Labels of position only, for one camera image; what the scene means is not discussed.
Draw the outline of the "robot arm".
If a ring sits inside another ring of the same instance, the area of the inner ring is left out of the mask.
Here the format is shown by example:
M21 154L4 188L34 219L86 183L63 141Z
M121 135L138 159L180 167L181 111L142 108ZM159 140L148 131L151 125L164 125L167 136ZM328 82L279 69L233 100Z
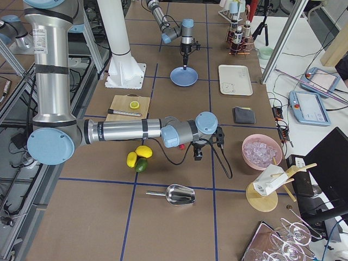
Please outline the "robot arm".
M117 91L149 93L156 62L188 70L189 55L184 49L190 47L190 54L194 54L207 48L196 41L193 20L172 18L162 12L157 1L150 1L150 20L126 19L120 1L99 1L98 8L109 45L105 64L108 77L103 83L107 94L105 99L89 103L89 115L106 116ZM68 32L82 12L80 1L24 2L24 16L32 25L35 47L38 113L33 119L28 148L36 160L47 165L61 164L79 146L99 141L162 137L170 147L170 134L176 134L178 142L197 142L200 136L210 133L201 118L212 117L212 113L193 109L197 95L165 92L159 97L163 105L156 118L106 123L76 118L70 105Z
M180 54L183 57L183 70L188 69L189 55L200 50L200 44L194 38L194 20L185 18L179 24L170 15L165 15L156 0L147 0L146 6L155 18L161 31L163 43L170 44L175 39L180 39Z

